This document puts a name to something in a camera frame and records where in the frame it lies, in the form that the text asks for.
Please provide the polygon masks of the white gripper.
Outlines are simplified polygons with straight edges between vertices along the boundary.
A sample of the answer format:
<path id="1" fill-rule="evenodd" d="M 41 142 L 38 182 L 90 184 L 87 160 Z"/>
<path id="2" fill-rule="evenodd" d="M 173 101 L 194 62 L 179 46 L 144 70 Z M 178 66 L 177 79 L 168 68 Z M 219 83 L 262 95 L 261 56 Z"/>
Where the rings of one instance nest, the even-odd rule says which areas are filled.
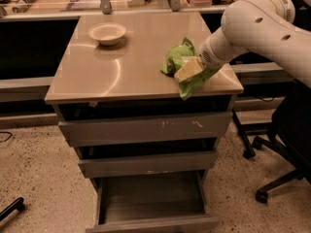
<path id="1" fill-rule="evenodd" d="M 201 60 L 196 56 L 192 57 L 175 73 L 174 78 L 178 83 L 182 83 L 201 73 L 204 69 L 203 64 L 209 69 L 220 69 L 232 59 L 247 52 L 246 48 L 233 45 L 219 28 L 200 45 Z"/>

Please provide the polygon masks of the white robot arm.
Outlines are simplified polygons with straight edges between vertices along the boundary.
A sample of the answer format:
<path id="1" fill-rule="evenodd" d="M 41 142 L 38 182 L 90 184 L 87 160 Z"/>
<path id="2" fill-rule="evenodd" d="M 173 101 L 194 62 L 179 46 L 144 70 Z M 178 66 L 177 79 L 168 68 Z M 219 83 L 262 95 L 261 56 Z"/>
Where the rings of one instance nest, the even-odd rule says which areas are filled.
<path id="1" fill-rule="evenodd" d="M 291 0 L 238 0 L 229 5 L 221 26 L 200 45 L 174 75 L 178 83 L 207 70 L 220 70 L 246 52 L 279 65 L 295 79 L 311 86 L 311 32 L 293 25 Z"/>

